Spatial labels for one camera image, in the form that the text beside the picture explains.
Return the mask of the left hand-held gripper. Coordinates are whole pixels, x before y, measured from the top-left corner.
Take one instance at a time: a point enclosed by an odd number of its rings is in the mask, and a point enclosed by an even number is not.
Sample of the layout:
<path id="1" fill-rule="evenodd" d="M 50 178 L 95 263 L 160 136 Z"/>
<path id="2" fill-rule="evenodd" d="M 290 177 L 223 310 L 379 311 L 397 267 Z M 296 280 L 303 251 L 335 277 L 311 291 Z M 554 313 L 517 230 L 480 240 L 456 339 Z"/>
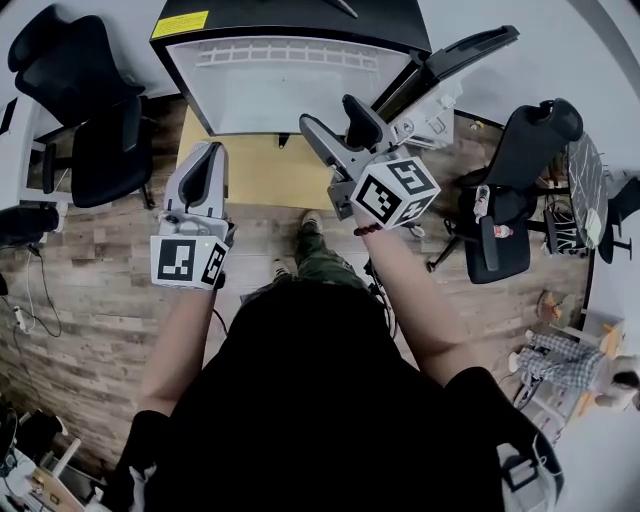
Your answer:
<path id="1" fill-rule="evenodd" d="M 150 237 L 153 284 L 200 290 L 224 285 L 223 266 L 233 237 L 224 211 L 228 164 L 222 143 L 198 142 L 170 175 L 159 230 Z"/>

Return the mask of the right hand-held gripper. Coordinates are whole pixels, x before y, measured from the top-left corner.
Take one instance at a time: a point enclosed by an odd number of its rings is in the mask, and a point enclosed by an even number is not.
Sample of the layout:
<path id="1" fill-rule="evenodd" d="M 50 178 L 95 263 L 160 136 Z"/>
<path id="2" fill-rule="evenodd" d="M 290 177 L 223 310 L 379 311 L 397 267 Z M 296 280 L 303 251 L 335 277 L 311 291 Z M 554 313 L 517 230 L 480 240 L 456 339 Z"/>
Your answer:
<path id="1" fill-rule="evenodd" d="M 355 150 L 387 153 L 399 147 L 391 127 L 369 106 L 350 94 L 343 96 L 342 105 L 349 118 L 346 144 L 319 119 L 309 114 L 299 118 L 301 134 L 325 166 L 347 170 L 359 162 Z M 440 186 L 422 160 L 402 147 L 374 158 L 356 178 L 334 176 L 327 193 L 339 219 L 362 211 L 390 230 L 416 221 Z"/>

